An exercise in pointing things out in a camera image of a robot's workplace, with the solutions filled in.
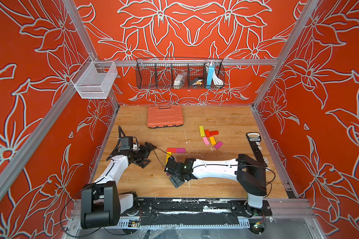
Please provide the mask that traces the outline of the long yellow block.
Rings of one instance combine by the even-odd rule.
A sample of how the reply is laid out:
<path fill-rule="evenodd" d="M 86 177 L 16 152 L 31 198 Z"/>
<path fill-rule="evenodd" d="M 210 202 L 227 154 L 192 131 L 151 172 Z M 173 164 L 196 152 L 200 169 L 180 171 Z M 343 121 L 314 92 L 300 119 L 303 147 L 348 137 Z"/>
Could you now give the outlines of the long yellow block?
<path fill-rule="evenodd" d="M 167 152 L 167 154 L 166 154 L 166 163 L 168 163 L 171 156 L 172 156 L 172 152 Z"/>

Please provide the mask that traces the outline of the small red block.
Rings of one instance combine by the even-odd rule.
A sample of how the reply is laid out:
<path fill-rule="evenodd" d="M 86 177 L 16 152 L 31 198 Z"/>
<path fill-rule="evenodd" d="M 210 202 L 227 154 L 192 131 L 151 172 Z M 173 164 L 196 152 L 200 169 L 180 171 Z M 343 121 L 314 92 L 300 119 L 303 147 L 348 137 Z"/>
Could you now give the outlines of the small red block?
<path fill-rule="evenodd" d="M 176 153 L 176 148 L 167 148 L 167 152 Z"/>

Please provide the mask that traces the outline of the magenta long block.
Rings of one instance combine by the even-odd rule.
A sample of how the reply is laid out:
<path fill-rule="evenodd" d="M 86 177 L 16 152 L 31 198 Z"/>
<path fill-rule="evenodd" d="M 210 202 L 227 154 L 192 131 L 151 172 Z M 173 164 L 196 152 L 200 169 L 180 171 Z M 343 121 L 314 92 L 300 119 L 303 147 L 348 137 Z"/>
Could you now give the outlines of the magenta long block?
<path fill-rule="evenodd" d="M 223 142 L 222 142 L 222 141 L 219 141 L 219 142 L 217 142 L 217 143 L 214 145 L 214 148 L 215 148 L 215 149 L 220 149 L 222 146 L 223 146 Z"/>

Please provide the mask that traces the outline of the small magenta block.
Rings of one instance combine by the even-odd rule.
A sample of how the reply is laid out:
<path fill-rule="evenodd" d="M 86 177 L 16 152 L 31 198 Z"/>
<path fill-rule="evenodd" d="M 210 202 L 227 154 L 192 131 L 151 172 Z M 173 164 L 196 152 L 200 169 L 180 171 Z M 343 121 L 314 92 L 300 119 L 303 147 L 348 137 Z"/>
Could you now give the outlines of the small magenta block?
<path fill-rule="evenodd" d="M 176 153 L 186 153 L 185 148 L 177 148 Z"/>

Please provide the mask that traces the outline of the orange long block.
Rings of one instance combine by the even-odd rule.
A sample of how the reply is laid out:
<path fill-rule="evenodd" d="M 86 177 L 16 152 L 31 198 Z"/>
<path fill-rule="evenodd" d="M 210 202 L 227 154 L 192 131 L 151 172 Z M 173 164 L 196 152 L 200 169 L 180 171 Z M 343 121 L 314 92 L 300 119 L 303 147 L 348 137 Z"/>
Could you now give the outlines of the orange long block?
<path fill-rule="evenodd" d="M 210 143 L 211 143 L 212 145 L 216 145 L 216 141 L 215 141 L 215 138 L 214 138 L 213 136 L 211 136 L 211 137 L 209 138 L 209 140 L 210 140 Z"/>

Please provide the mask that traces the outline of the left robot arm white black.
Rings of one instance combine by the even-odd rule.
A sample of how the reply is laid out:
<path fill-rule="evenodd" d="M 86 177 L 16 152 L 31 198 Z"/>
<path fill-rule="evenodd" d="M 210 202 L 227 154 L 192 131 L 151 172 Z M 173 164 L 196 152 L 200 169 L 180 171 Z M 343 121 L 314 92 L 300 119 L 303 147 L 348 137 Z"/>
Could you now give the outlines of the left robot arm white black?
<path fill-rule="evenodd" d="M 81 227 L 96 229 L 118 224 L 123 213 L 134 216 L 140 212 L 137 193 L 119 194 L 117 185 L 124 171 L 135 164 L 145 168 L 150 153 L 157 147 L 146 142 L 144 145 L 128 143 L 117 146 L 107 158 L 109 165 L 93 183 L 81 191 Z"/>

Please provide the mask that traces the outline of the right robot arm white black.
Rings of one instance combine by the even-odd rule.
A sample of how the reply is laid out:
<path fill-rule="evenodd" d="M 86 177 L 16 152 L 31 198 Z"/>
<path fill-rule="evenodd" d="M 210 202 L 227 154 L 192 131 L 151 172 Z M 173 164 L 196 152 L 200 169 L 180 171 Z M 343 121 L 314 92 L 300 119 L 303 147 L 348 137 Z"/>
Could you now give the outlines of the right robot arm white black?
<path fill-rule="evenodd" d="M 193 179 L 218 178 L 238 182 L 247 194 L 243 208 L 238 210 L 245 217 L 263 214 L 263 199 L 267 195 L 267 167 L 246 154 L 239 154 L 231 160 L 212 161 L 187 158 L 176 162 L 169 158 L 164 172 L 172 177 L 173 185 L 178 188 L 182 183 Z"/>

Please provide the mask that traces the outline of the orange plastic tool case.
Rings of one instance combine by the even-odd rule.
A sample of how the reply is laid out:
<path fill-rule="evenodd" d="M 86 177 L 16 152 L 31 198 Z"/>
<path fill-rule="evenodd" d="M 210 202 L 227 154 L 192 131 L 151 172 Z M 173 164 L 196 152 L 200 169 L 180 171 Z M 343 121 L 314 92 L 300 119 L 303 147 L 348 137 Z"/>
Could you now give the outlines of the orange plastic tool case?
<path fill-rule="evenodd" d="M 182 126 L 184 124 L 180 105 L 148 107 L 147 126 L 149 128 Z"/>

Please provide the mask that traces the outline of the pink long block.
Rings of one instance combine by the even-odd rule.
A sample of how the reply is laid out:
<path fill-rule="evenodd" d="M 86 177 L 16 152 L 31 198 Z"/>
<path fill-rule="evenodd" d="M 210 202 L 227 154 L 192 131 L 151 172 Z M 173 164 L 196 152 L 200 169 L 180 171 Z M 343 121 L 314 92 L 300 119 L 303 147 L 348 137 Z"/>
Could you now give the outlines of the pink long block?
<path fill-rule="evenodd" d="M 203 140 L 203 142 L 204 142 L 205 145 L 209 145 L 209 144 L 210 144 L 210 143 L 209 143 L 209 140 L 208 140 L 208 138 L 207 138 L 206 136 L 202 137 L 202 140 Z"/>

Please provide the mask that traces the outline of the yellow-green block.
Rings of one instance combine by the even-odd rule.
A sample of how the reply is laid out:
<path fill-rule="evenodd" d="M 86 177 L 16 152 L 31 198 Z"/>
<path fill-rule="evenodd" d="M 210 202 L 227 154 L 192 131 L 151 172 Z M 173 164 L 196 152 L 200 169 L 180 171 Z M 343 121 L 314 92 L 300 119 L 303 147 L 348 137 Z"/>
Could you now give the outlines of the yellow-green block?
<path fill-rule="evenodd" d="M 199 126 L 199 133 L 201 137 L 205 137 L 205 131 L 203 125 Z"/>

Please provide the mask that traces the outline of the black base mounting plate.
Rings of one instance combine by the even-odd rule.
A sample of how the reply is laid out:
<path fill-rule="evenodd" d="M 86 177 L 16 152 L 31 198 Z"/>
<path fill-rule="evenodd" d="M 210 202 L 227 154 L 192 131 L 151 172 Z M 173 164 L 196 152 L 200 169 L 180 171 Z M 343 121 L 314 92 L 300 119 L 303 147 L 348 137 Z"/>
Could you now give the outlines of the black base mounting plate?
<path fill-rule="evenodd" d="M 123 213 L 116 229 L 248 229 L 272 211 L 268 201 L 261 209 L 248 209 L 245 199 L 140 198 L 135 216 Z"/>

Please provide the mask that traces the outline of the red flat block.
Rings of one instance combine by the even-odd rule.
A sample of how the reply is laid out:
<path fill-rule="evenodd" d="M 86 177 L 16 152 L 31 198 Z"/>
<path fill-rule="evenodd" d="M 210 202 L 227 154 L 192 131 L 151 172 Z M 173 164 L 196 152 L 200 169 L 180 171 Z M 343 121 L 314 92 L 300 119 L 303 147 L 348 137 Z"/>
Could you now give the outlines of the red flat block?
<path fill-rule="evenodd" d="M 219 135 L 219 132 L 217 130 L 210 131 L 211 136 Z"/>

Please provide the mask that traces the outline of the black remote-like tool strip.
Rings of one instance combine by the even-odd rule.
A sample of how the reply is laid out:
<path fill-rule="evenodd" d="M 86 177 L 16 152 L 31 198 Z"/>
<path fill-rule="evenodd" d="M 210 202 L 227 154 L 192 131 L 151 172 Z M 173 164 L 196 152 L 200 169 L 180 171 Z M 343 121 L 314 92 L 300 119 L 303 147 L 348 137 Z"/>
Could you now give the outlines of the black remote-like tool strip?
<path fill-rule="evenodd" d="M 262 147 L 260 146 L 261 135 L 257 132 L 249 132 L 246 134 L 246 137 L 253 151 L 256 161 L 262 163 L 265 167 L 268 167 L 267 165 L 268 161 L 263 157 L 263 154 L 261 152 L 262 150 Z"/>

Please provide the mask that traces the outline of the black item in basket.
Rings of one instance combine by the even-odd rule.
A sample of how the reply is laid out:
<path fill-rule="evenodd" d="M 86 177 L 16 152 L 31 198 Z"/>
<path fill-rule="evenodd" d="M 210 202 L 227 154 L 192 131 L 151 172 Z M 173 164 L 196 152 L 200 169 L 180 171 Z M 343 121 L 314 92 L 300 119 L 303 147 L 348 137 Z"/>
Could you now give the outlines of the black item in basket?
<path fill-rule="evenodd" d="M 189 82 L 189 86 L 193 86 L 193 87 L 203 86 L 203 82 L 204 82 L 203 78 L 197 77 Z"/>

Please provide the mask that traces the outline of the clear plastic wall bin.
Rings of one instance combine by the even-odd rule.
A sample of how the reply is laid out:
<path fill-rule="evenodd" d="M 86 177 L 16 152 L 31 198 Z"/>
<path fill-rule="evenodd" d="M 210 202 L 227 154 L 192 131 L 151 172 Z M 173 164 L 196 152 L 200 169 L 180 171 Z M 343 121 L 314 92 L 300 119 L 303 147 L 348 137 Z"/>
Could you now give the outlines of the clear plastic wall bin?
<path fill-rule="evenodd" d="M 106 99 L 118 76 L 114 62 L 86 62 L 72 79 L 73 86 L 82 99 Z"/>

